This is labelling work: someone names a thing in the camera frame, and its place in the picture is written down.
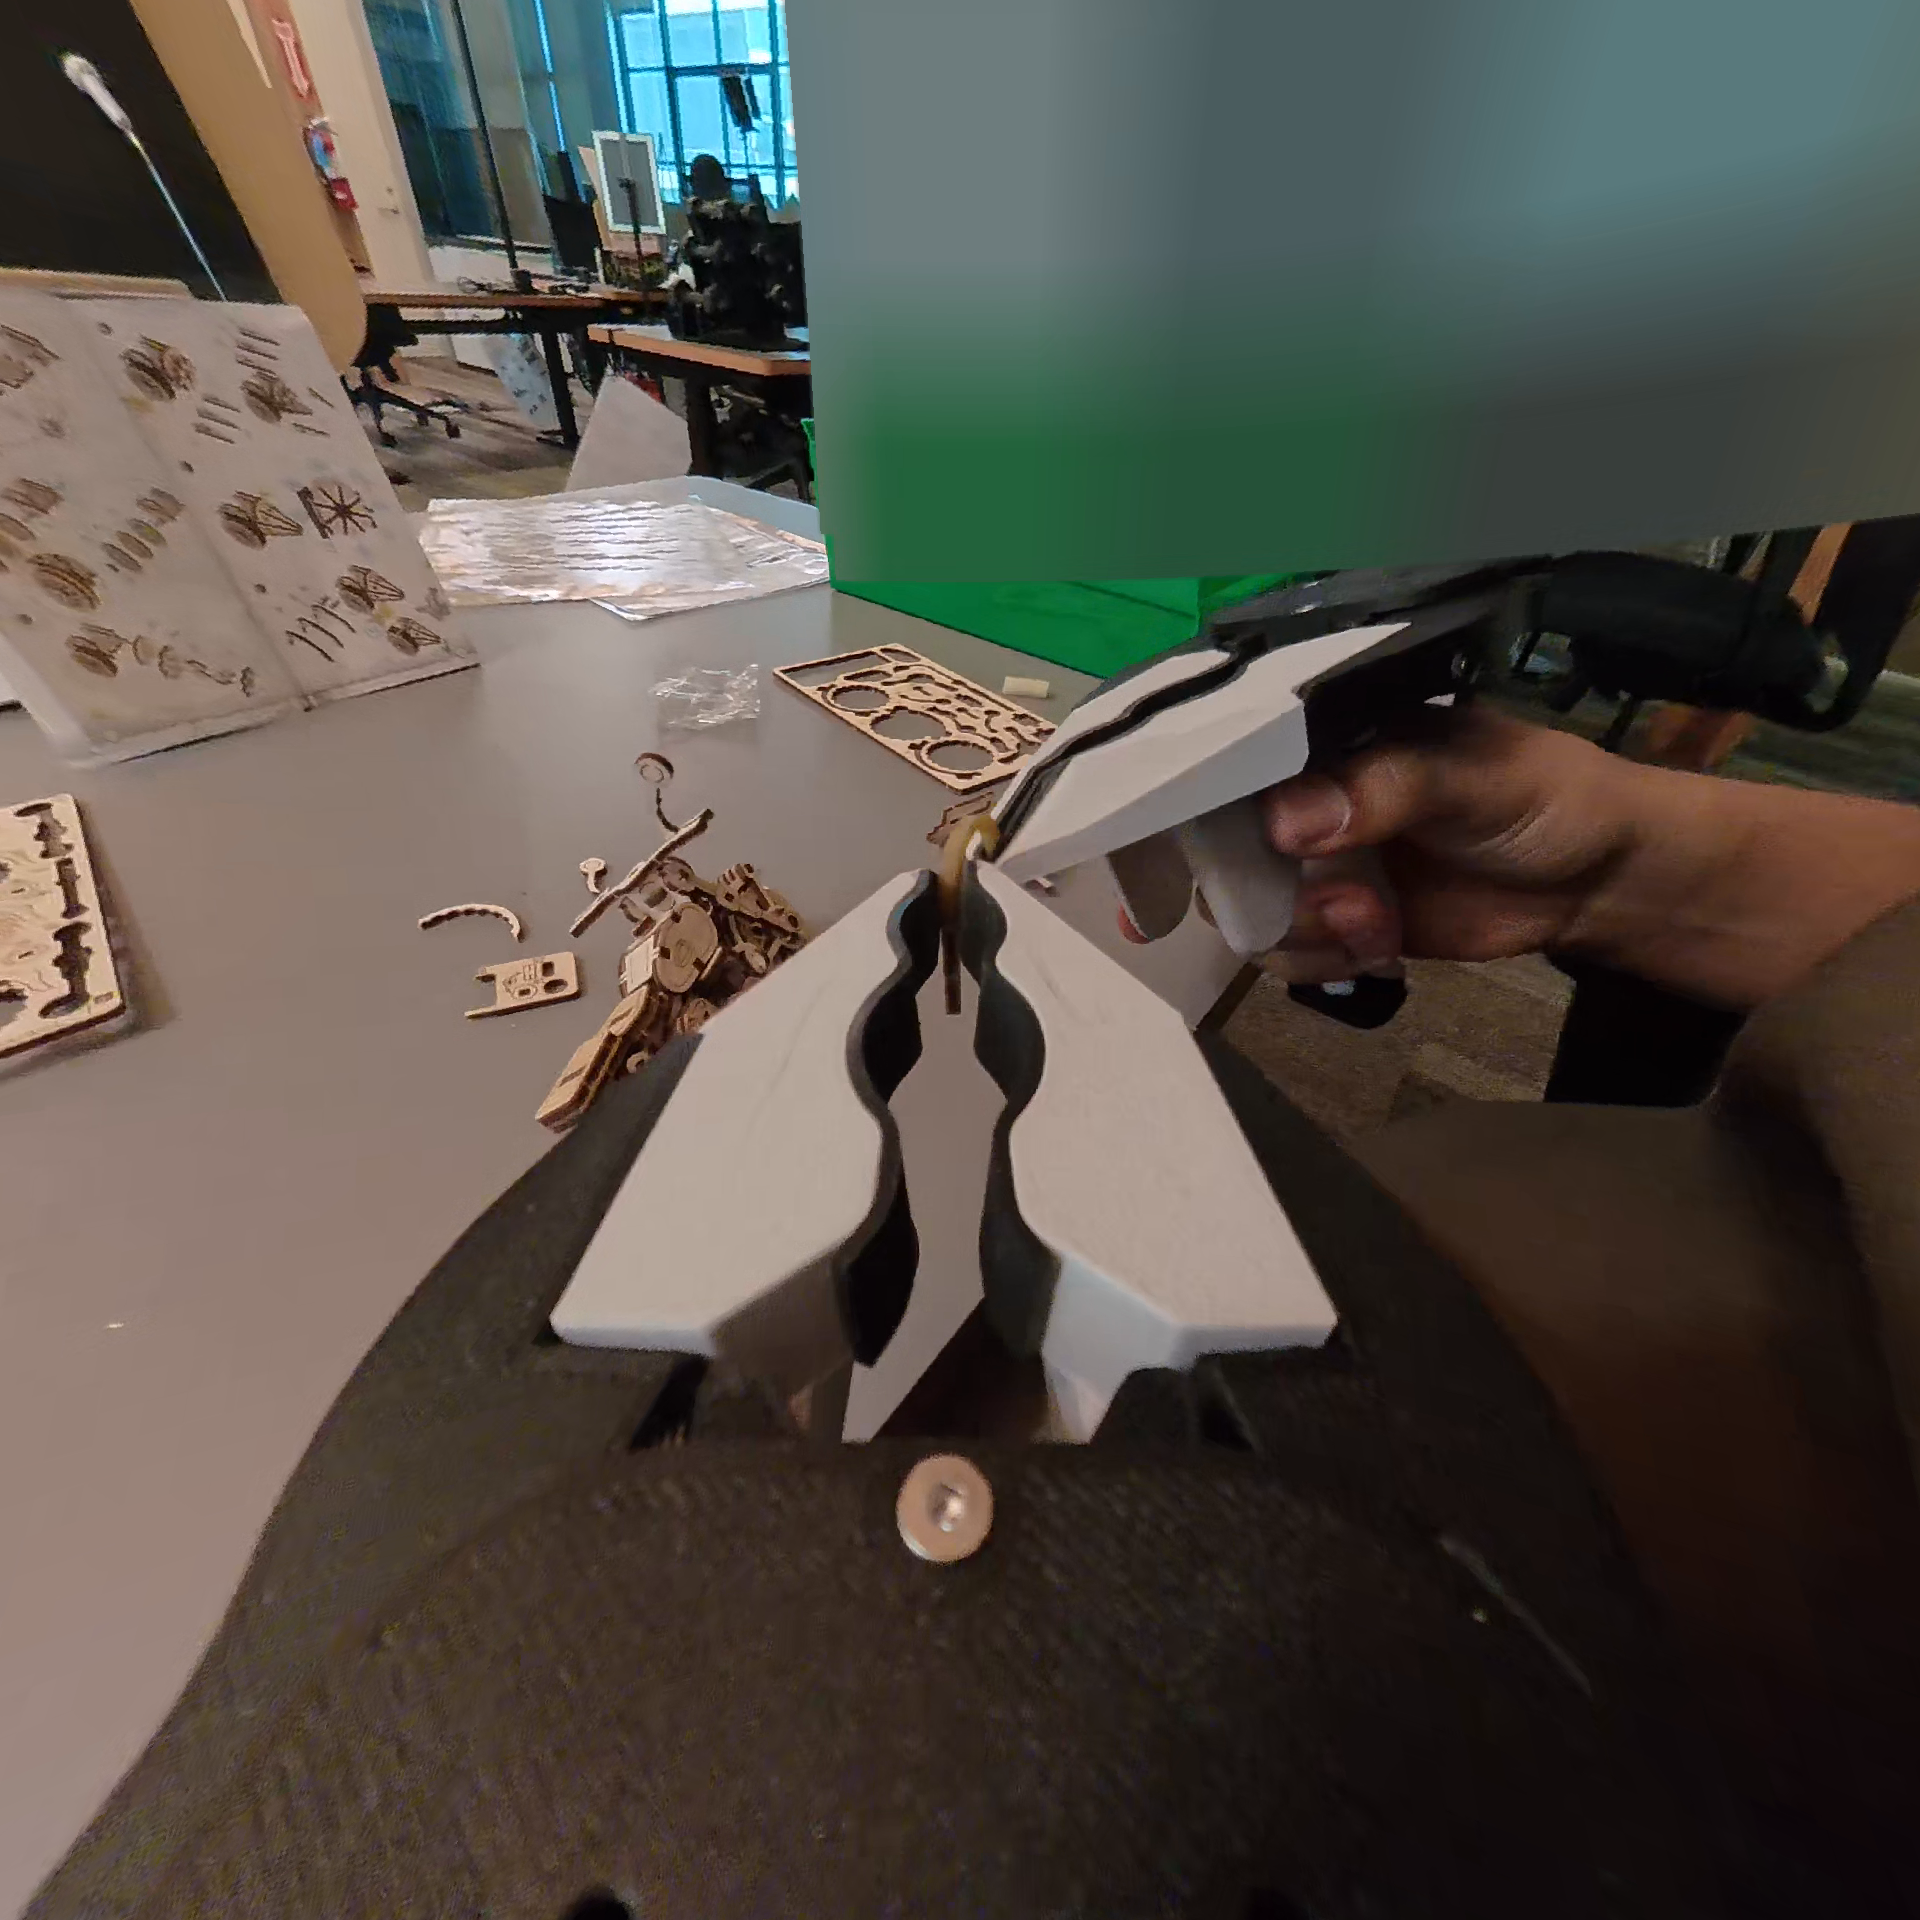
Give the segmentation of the large clear plastic sheet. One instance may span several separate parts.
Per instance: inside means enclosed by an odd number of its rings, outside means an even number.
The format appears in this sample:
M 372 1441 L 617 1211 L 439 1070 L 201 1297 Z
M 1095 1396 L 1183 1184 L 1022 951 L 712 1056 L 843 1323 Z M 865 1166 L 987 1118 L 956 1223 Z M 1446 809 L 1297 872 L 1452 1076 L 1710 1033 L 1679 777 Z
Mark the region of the large clear plastic sheet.
M 459 609 L 593 603 L 649 619 L 830 587 L 822 540 L 641 486 L 436 500 L 413 526 Z

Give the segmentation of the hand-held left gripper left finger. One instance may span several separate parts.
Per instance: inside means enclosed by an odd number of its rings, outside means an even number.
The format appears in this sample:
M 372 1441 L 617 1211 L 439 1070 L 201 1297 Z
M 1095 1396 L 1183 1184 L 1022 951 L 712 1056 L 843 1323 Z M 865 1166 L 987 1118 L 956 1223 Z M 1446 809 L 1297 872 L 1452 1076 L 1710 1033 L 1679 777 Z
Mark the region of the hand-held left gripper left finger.
M 855 1377 L 939 1271 L 896 1113 L 934 961 L 939 881 L 907 868 L 641 1076 L 634 1165 L 549 1323 L 564 1348 L 709 1364 L 810 1441 L 859 1439 Z

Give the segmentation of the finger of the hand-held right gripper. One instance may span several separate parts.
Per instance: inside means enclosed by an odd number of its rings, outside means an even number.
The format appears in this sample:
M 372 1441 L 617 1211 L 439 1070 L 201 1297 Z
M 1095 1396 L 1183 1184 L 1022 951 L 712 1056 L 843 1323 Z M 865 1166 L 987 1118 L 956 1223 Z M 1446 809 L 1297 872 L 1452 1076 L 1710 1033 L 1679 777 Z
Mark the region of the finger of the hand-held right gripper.
M 1215 684 L 1232 683 L 1248 664 L 1247 652 L 1217 644 L 1187 644 L 1163 659 L 1141 661 L 1122 677 L 1099 684 L 1074 705 L 1063 722 L 1050 732 L 1044 750 L 1031 759 L 1031 795 L 1044 795 L 1057 779 L 1057 767 L 1071 758 L 1089 752 L 1110 736 L 1118 736 L 1152 712 L 1198 700 Z
M 1260 652 L 1232 683 L 1071 758 L 1037 799 L 1026 767 L 998 802 L 998 868 L 1053 876 L 1288 779 L 1309 763 L 1309 684 L 1400 632 L 1376 624 Z

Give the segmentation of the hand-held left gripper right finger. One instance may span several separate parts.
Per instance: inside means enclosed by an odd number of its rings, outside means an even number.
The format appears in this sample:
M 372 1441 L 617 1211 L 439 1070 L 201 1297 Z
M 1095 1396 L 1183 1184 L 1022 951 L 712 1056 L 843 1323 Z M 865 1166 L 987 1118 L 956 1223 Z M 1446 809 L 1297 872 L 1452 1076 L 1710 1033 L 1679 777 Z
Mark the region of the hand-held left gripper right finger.
M 1141 1373 L 1324 1348 L 1334 1304 L 1187 1019 L 997 868 L 968 872 L 974 1057 L 1003 1097 L 984 1292 L 1091 1441 Z

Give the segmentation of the wooden sheet with round cutouts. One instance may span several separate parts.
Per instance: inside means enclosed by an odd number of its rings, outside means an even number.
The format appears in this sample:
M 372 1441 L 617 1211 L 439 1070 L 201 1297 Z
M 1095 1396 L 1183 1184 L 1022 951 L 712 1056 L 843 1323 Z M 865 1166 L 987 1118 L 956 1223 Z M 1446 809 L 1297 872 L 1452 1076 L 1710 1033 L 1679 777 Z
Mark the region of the wooden sheet with round cutouts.
M 1053 732 L 1049 718 L 904 644 L 776 669 L 776 683 L 949 795 L 1017 777 Z

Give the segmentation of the wooden motorcycle model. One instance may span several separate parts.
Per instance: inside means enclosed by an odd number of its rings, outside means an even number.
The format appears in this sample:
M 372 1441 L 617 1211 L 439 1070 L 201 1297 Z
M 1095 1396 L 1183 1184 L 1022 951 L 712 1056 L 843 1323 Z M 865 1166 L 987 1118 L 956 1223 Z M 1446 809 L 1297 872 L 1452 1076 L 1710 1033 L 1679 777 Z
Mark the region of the wooden motorcycle model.
M 709 881 L 684 859 L 687 846 L 709 832 L 712 811 L 706 809 L 684 824 L 666 817 L 671 759 L 655 750 L 641 752 L 638 775 L 649 789 L 660 841 L 628 876 L 607 876 L 607 890 L 590 894 L 590 906 L 571 921 L 567 933 L 581 937 L 604 919 L 620 915 L 629 941 L 620 955 L 612 1009 L 540 1099 L 536 1122 L 551 1133 L 577 1125 L 624 1076 L 638 1076 L 671 1040 L 690 1040 L 808 944 L 801 915 L 751 863 Z

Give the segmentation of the small wooden plate part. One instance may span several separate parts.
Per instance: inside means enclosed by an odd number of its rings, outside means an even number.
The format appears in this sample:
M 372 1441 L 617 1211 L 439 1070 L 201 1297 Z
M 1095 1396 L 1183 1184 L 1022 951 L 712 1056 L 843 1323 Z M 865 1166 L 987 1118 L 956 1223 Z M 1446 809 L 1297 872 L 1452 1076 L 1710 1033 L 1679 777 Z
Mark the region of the small wooden plate part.
M 581 996 L 575 951 L 519 955 L 511 961 L 483 967 L 472 983 L 488 988 L 488 996 L 487 1003 L 468 1008 L 464 1019 L 532 1013 L 536 1008 L 571 1003 Z

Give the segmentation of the small clear plastic bag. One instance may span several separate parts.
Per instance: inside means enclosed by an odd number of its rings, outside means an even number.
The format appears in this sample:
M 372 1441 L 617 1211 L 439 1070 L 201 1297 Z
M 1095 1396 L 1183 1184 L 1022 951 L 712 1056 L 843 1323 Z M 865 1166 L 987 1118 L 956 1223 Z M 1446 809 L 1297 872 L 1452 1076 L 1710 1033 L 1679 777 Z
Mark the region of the small clear plastic bag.
M 759 718 L 763 673 L 758 661 L 743 669 L 687 669 L 656 683 L 649 696 L 663 732 L 743 729 Z

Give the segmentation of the white-tipped pole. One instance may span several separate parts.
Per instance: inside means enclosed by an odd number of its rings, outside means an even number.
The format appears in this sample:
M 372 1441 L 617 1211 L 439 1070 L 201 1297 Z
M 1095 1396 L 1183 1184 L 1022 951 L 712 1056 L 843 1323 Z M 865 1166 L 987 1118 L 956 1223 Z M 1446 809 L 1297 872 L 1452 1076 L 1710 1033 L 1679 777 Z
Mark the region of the white-tipped pole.
M 178 194 L 168 189 L 164 174 L 158 170 L 153 154 L 148 152 L 142 130 L 134 127 L 134 118 L 113 95 L 103 73 L 90 57 L 81 57 L 78 50 L 63 50 L 57 66 L 63 66 L 63 77 L 69 79 L 69 86 L 78 88 L 103 114 L 103 119 L 128 141 L 131 154 L 142 160 L 145 174 L 153 182 L 153 189 L 161 194 L 161 206 L 172 219 L 172 227 L 178 228 L 178 235 L 185 241 L 191 262 L 204 274 L 204 284 L 213 288 L 213 298 L 228 301 L 225 282 L 215 274 L 201 241 L 196 235 L 196 228 L 188 227 L 188 219 L 178 206 Z

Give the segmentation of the wooden sheet with frame cutout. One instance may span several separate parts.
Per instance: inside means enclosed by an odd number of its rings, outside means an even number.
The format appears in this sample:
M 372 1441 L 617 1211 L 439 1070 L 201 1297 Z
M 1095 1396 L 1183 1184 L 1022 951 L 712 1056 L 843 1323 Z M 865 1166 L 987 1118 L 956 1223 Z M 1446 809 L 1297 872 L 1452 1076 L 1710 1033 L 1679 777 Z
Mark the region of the wooden sheet with frame cutout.
M 128 941 L 72 795 L 5 803 L 5 1076 L 137 1019 Z

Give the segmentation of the grey triangular board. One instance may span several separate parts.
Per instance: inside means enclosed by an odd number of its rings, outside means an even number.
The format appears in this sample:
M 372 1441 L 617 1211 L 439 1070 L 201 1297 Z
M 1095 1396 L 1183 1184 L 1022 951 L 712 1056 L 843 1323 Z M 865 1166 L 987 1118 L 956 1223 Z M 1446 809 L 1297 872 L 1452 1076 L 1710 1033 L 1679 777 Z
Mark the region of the grey triangular board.
M 687 422 L 642 382 L 607 374 L 581 429 L 564 494 L 690 475 Z

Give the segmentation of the tan curved panel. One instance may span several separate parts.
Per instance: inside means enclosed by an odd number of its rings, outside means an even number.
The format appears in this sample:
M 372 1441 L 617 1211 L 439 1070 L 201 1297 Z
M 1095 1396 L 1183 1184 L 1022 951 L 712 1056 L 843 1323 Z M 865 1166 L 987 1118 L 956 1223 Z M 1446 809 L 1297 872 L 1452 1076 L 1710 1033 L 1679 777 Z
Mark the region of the tan curved panel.
M 309 134 L 326 119 L 293 5 L 134 5 L 204 154 L 236 203 L 282 301 L 316 327 L 345 374 L 368 340 L 355 216 Z

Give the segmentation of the instruction booklet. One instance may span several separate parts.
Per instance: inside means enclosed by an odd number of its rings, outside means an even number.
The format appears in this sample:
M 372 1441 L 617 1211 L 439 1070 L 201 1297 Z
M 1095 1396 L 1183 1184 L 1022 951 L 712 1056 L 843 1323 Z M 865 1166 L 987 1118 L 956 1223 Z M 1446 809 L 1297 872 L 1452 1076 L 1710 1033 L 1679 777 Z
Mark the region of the instruction booklet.
M 5 677 L 63 758 L 477 664 L 298 306 L 5 279 Z

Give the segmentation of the green plastic bin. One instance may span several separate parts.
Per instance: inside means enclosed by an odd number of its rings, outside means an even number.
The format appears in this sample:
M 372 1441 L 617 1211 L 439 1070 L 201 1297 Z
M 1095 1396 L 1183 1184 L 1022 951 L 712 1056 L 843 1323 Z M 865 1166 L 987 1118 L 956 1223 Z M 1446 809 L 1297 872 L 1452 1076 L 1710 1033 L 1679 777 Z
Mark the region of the green plastic bin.
M 1316 572 L 1010 587 L 855 587 L 832 579 L 832 590 L 1110 683 L 1141 661 L 1176 652 L 1215 613 L 1316 579 Z

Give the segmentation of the white board on stand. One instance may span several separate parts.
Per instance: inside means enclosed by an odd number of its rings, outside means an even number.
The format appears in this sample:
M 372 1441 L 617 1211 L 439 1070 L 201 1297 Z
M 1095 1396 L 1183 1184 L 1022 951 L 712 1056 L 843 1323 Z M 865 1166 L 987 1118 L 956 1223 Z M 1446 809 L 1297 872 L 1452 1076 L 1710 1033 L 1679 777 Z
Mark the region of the white board on stand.
M 604 258 L 638 272 L 660 272 L 666 219 L 655 141 L 648 134 L 595 130 L 581 154 L 590 159 Z

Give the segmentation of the wooden office desk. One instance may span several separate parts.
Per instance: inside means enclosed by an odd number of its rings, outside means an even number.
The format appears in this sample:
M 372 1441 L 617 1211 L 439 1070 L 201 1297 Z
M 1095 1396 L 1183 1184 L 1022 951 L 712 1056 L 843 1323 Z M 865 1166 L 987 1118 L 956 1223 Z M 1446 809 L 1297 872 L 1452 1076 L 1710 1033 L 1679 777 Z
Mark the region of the wooden office desk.
M 808 348 L 743 348 L 681 340 L 663 327 L 590 327 L 611 374 L 681 382 L 687 471 L 775 494 L 785 483 L 816 500 Z
M 590 347 L 595 327 L 641 327 L 666 319 L 663 288 L 439 288 L 439 290 L 360 290 L 368 333 L 360 356 L 372 366 L 421 340 L 518 340 L 536 343 L 536 366 L 555 400 L 557 424 L 540 429 L 544 446 L 577 450 L 571 382 L 595 389 L 607 348 Z

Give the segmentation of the grey desk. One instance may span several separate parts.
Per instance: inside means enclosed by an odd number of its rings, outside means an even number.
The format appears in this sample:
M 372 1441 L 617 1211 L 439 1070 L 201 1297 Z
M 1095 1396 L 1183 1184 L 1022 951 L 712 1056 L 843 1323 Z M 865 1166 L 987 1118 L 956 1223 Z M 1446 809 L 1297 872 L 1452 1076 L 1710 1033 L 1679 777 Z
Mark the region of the grey desk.
M 463 613 L 478 664 L 264 729 L 75 767 L 5 714 L 5 802 L 72 795 L 131 955 L 120 1038 L 5 1076 L 5 1918 L 21 1918 L 174 1707 L 342 1383 L 441 1253 L 557 1139 L 536 1105 L 604 1019 L 464 1019 L 508 903 L 564 948 L 577 863 L 624 872 L 717 811 L 810 928 L 931 855 L 949 795 L 776 683 L 879 644 L 984 687 L 1091 677 L 836 590 L 628 619 Z M 763 673 L 743 729 L 663 732 L 649 687 Z

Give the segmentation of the person's right hand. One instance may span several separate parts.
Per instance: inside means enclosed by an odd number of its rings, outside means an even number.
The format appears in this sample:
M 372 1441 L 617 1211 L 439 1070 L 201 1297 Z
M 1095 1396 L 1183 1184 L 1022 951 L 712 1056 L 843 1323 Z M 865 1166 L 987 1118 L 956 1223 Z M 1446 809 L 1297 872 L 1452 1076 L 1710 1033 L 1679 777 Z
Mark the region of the person's right hand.
M 1582 951 L 1644 854 L 1649 770 L 1504 712 L 1430 708 L 1329 775 L 1260 799 L 1302 863 L 1295 924 L 1262 955 L 1288 986 L 1405 961 Z

